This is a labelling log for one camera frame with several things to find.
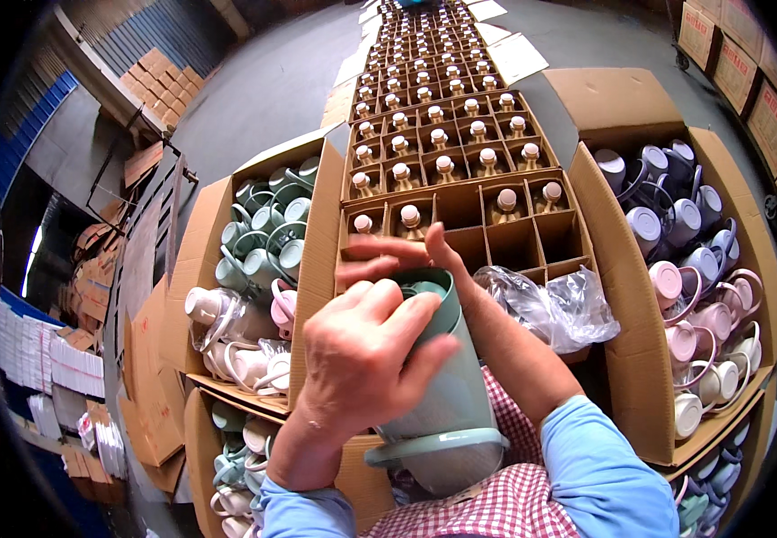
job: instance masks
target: wheel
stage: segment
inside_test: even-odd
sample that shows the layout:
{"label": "wheel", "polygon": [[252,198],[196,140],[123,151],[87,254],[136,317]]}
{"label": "wheel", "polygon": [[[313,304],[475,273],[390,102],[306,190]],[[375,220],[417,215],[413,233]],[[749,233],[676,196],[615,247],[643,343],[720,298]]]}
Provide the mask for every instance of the wheel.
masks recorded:
{"label": "wheel", "polygon": [[684,52],[677,51],[675,53],[675,64],[679,69],[687,70],[687,68],[691,65],[691,61],[687,59],[687,56],[685,56]]}
{"label": "wheel", "polygon": [[777,216],[777,196],[767,195],[765,197],[764,210],[766,219],[773,221],[774,217]]}

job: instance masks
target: checkered apron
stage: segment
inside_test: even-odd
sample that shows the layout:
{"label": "checkered apron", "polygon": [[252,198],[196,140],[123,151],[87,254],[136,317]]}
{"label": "checkered apron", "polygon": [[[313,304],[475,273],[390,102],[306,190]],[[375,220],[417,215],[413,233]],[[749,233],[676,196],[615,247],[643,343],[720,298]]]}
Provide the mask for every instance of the checkered apron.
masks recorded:
{"label": "checkered apron", "polygon": [[552,488],[535,426],[520,411],[488,367],[481,369],[496,422],[511,441],[506,467],[448,499],[402,506],[361,533],[362,538],[475,534],[493,538],[579,538],[565,509],[550,498]]}

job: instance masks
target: gray floor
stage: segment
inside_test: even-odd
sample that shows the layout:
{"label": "gray floor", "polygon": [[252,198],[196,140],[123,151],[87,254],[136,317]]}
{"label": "gray floor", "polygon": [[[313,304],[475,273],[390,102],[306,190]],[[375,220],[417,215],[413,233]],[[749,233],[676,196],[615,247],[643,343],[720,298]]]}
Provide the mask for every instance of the gray floor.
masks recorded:
{"label": "gray floor", "polygon": [[[665,13],[616,2],[499,1],[508,14],[487,22],[522,32],[551,68],[651,70],[688,125],[710,128],[720,136],[761,206],[766,192],[757,157],[702,73],[693,66],[687,74],[676,68]],[[201,186],[231,174],[258,152],[319,127],[341,61],[358,46],[360,6],[337,4],[297,17],[247,41],[227,58],[189,106],[172,139],[201,178]],[[530,102],[556,156],[567,166],[577,132],[555,92],[541,74],[514,88]],[[161,170],[172,164],[168,152]],[[178,242],[195,198],[196,190],[183,187]]]}

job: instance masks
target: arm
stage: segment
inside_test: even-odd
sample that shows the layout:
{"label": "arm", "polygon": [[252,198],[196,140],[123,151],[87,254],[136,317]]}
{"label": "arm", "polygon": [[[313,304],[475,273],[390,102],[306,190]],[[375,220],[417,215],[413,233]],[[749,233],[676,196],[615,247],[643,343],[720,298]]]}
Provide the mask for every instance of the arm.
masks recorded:
{"label": "arm", "polygon": [[428,260],[447,269],[454,276],[463,316],[478,356],[534,425],[541,424],[545,416],[567,399],[583,393],[562,359],[514,321],[472,280],[460,255],[445,242],[442,223],[430,227],[424,244],[353,236],[345,254],[370,261],[339,267],[337,277],[342,284],[374,280],[398,269],[426,265]]}
{"label": "arm", "polygon": [[667,482],[637,458],[585,396],[569,399],[545,418],[541,446],[553,498],[582,536],[678,535]]}
{"label": "arm", "polygon": [[272,445],[260,504],[264,538],[352,536],[352,508],[332,487],[352,436],[412,410],[459,342],[416,338],[441,303],[436,294],[404,300],[395,282],[358,282],[304,328],[308,378]]}

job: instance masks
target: light blue sleeve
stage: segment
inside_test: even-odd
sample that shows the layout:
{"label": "light blue sleeve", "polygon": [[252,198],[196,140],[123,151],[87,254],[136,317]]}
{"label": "light blue sleeve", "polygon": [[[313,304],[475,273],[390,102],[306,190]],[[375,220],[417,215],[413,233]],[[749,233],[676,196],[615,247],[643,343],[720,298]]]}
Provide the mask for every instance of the light blue sleeve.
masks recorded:
{"label": "light blue sleeve", "polygon": [[584,538],[679,534],[666,480],[587,397],[575,396],[545,418],[541,446],[553,498]]}
{"label": "light blue sleeve", "polygon": [[260,488],[262,538],[350,538],[356,535],[352,506],[339,490],[288,491],[269,477]]}

